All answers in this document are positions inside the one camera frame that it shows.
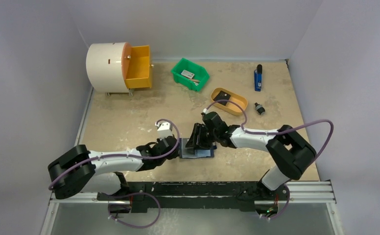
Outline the navy blue card holder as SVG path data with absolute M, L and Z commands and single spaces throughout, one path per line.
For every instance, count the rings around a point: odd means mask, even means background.
M 185 147 L 188 140 L 188 138 L 180 138 L 180 159 L 206 159 L 214 157 L 214 151 L 217 149 L 215 144 L 210 149 L 195 149 L 193 147 Z

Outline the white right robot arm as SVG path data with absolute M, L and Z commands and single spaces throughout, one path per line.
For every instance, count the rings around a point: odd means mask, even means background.
M 218 113 L 202 115 L 202 123 L 195 123 L 191 136 L 182 141 L 182 148 L 192 150 L 211 150 L 214 143 L 229 148 L 250 148 L 270 154 L 275 162 L 260 179 L 258 195 L 269 199 L 276 194 L 277 188 L 290 180 L 301 178 L 315 159 L 315 149 L 289 125 L 279 129 L 251 130 L 240 125 L 227 125 Z

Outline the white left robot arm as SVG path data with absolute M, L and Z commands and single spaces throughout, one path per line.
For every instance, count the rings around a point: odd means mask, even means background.
M 94 177 L 121 171 L 147 171 L 179 156 L 180 142 L 174 136 L 158 138 L 134 149 L 120 152 L 88 150 L 86 145 L 72 147 L 51 162 L 47 169 L 51 179 L 48 187 L 57 199 L 80 193 Z

